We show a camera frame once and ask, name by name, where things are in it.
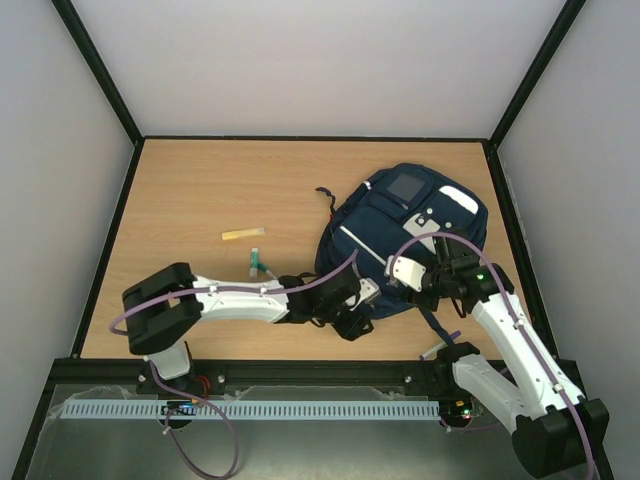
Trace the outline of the navy blue backpack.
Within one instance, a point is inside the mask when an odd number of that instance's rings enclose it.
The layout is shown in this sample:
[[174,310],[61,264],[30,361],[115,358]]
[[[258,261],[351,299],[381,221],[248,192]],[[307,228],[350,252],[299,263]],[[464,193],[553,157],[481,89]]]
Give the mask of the navy blue backpack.
[[401,163],[381,169],[337,209],[320,238],[315,271],[324,276],[357,251],[357,270],[380,287],[380,296],[356,310],[374,320],[411,310],[410,289],[392,286],[386,261],[410,239],[452,231],[482,249],[489,212],[471,190],[423,165]]

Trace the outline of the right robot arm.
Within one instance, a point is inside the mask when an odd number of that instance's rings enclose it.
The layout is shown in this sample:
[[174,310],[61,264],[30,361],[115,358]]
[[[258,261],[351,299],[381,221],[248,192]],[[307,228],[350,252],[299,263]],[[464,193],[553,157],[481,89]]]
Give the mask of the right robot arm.
[[460,235],[429,236],[435,265],[428,268],[405,257],[420,242],[415,237],[389,259],[390,278],[411,288],[419,306],[434,310],[442,298],[459,301],[489,334],[508,370],[496,371],[469,343],[452,344],[438,354],[438,384],[450,392],[463,389],[479,400],[508,431],[531,476],[567,475],[584,465],[585,478],[595,478],[595,458],[609,422],[604,403],[587,398],[562,371],[499,265]]

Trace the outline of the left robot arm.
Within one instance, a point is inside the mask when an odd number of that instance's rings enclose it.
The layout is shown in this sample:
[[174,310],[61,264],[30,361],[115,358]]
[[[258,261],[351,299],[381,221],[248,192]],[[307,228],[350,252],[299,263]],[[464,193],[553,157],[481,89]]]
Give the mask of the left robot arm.
[[124,312],[110,331],[126,336],[129,352],[150,360],[161,381],[186,389],[196,377],[184,336],[198,323],[310,322],[319,328],[330,325],[353,341],[372,329],[364,306],[379,294],[378,285],[361,277],[350,262],[310,282],[285,275],[254,283],[209,279],[177,262],[123,292]]

